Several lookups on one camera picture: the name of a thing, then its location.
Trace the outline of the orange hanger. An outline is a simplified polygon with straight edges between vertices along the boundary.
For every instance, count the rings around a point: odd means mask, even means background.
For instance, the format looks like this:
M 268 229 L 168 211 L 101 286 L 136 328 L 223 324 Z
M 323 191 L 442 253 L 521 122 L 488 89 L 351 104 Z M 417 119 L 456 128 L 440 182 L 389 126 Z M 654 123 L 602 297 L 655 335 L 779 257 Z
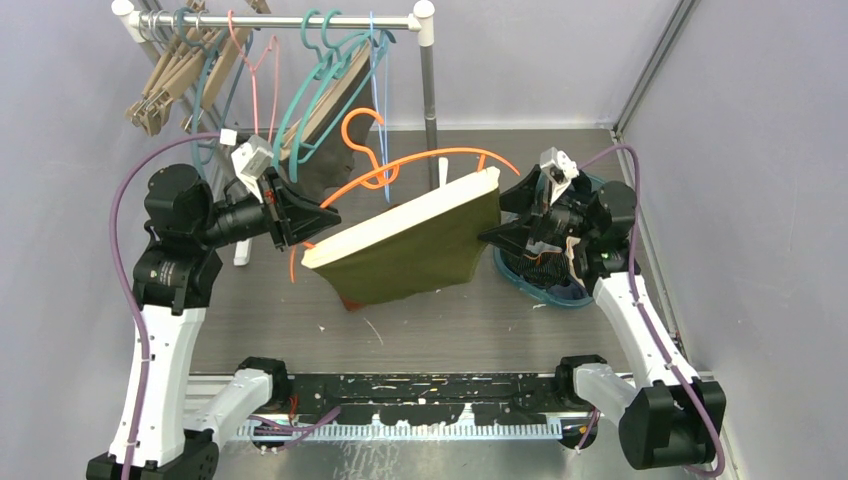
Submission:
M 365 173 L 360 175 L 359 177 L 356 177 L 353 180 L 349 181 L 342 187 L 339 187 L 329 197 L 321 201 L 319 207 L 323 210 L 327 210 L 336 200 L 342 198 L 348 192 L 355 188 L 362 187 L 368 190 L 379 190 L 383 187 L 388 187 L 396 181 L 403 166 L 421 160 L 428 160 L 433 157 L 439 159 L 440 157 L 448 157 L 451 155 L 475 155 L 477 157 L 477 171 L 482 171 L 486 166 L 486 162 L 488 160 L 494 160 L 505 166 L 516 176 L 521 174 L 521 171 L 511 161 L 509 161 L 502 155 L 488 149 L 472 146 L 457 146 L 429 149 L 402 156 L 390 162 L 380 163 L 377 160 L 377 155 L 372 148 L 354 142 L 350 137 L 349 124 L 354 118 L 361 115 L 366 115 L 372 118 L 379 126 L 383 126 L 385 124 L 383 116 L 375 109 L 367 107 L 355 108 L 349 113 L 345 114 L 342 119 L 342 140 L 344 144 L 354 152 L 364 153 L 369 159 L 372 168 L 369 171 L 366 171 Z

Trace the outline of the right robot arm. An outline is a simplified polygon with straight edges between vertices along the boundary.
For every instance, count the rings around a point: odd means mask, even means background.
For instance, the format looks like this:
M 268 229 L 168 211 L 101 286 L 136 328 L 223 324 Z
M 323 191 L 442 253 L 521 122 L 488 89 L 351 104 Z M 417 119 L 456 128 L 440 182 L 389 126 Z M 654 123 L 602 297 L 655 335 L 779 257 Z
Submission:
M 535 166 L 499 205 L 512 221 L 479 237 L 502 253 L 519 257 L 539 241 L 577 238 L 573 277 L 612 325 L 631 367 L 626 381 L 597 355 L 566 357 L 554 386 L 558 403 L 571 411 L 590 406 L 611 421 L 636 470 L 680 466 L 720 475 L 726 396 L 680 353 L 645 291 L 631 249 L 637 190 L 620 181 L 594 187 L 579 170 Z

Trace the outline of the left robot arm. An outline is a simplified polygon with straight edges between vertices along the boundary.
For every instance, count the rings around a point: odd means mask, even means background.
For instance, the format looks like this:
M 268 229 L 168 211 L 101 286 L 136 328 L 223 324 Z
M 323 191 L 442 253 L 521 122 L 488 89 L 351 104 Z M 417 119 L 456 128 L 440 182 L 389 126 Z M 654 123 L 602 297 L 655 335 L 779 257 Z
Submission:
M 293 386 L 284 362 L 250 357 L 199 412 L 187 415 L 194 348 L 222 269 L 220 248 L 269 235 L 278 249 L 338 225 L 337 210 L 298 195 L 273 168 L 259 192 L 215 201 L 196 169 L 175 164 L 149 180 L 148 244 L 119 273 L 135 324 L 125 405 L 109 449 L 88 462 L 90 479 L 210 479 L 219 453 L 259 408 L 285 409 Z

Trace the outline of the navy underwear cream waistband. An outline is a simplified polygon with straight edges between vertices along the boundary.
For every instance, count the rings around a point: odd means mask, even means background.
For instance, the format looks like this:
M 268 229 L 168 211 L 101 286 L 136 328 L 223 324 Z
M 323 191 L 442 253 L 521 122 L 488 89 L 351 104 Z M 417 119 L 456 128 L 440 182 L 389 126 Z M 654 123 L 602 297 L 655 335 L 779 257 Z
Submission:
M 555 253 L 553 258 L 555 280 L 548 291 L 555 297 L 567 302 L 591 300 L 591 294 L 584 282 L 578 278 L 576 267 L 573 265 L 576 259 L 575 248 L 579 243 L 578 238 L 567 237 L 561 251 Z

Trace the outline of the olive green underwear cream waistband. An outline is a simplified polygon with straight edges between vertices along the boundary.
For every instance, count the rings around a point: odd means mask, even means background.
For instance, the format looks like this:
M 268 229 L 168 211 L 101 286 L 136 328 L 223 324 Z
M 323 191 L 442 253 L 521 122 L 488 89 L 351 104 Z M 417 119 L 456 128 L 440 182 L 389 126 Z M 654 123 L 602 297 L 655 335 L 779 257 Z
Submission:
M 376 305 L 470 282 L 499 226 L 500 171 L 486 167 L 346 228 L 301 264 L 348 302 Z

